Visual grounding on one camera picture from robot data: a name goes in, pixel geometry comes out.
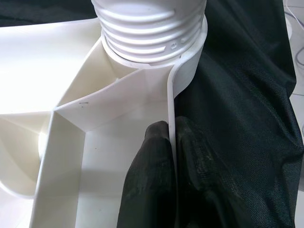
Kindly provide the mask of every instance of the white cable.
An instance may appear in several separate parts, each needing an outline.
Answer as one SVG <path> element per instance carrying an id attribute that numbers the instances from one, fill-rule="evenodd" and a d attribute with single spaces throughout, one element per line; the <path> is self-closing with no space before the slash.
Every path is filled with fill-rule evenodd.
<path id="1" fill-rule="evenodd" d="M 295 16 L 295 14 L 290 10 L 289 6 L 288 6 L 288 1 L 286 0 L 286 8 L 288 9 L 288 11 L 293 15 L 294 19 L 298 22 L 299 26 L 301 27 L 301 29 L 304 31 L 304 27 L 303 25 L 301 25 L 301 23 L 299 22 L 299 19 Z"/>

